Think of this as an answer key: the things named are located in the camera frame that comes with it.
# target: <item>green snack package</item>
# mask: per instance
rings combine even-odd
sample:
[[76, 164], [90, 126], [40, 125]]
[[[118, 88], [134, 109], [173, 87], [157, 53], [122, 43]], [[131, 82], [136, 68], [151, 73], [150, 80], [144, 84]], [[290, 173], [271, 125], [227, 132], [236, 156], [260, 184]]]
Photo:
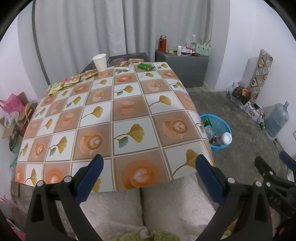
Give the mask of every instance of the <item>green snack package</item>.
[[204, 127], [206, 127], [206, 126], [208, 126], [208, 125], [212, 126], [209, 117], [206, 116], [205, 121], [204, 121]]
[[151, 69], [154, 69], [153, 66], [149, 65], [149, 64], [144, 64], [144, 63], [140, 63], [138, 65], [138, 68], [146, 70], [146, 71], [150, 71]]

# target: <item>plastic cup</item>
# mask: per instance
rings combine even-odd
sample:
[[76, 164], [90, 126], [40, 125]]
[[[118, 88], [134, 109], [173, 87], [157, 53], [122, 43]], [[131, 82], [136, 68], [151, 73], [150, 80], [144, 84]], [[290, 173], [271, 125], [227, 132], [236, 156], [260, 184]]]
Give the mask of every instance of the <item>plastic cup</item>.
[[103, 72], [107, 69], [107, 58], [105, 53], [98, 54], [92, 58], [98, 72]]

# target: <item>person's leg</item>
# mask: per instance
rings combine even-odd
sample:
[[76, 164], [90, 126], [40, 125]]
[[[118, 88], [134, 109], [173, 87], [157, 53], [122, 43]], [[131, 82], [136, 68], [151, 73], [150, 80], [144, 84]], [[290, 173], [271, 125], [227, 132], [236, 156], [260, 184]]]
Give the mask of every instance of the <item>person's leg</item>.
[[215, 210], [195, 175], [141, 189], [144, 225], [149, 232], [168, 231], [194, 241]]
[[80, 207], [104, 241], [131, 232], [138, 232], [141, 238], [148, 235], [143, 225], [139, 189], [90, 193]]

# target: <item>tablecloth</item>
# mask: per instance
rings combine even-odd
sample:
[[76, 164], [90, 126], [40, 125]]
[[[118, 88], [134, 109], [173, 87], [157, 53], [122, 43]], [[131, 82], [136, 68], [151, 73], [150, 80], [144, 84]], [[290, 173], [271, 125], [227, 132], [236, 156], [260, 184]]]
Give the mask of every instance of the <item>tablecloth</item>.
[[93, 191], [139, 188], [195, 173], [207, 135], [186, 89], [165, 62], [81, 80], [38, 104], [20, 148], [15, 180], [60, 182], [96, 154], [104, 168]]

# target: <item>curtain fold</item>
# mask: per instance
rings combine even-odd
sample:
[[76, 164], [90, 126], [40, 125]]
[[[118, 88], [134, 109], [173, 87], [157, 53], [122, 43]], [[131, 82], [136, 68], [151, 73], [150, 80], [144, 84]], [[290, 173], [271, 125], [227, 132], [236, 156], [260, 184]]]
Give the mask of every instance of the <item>curtain fold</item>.
[[38, 0], [36, 35], [51, 83], [81, 72], [92, 57], [146, 52], [196, 35], [209, 40], [214, 0]]

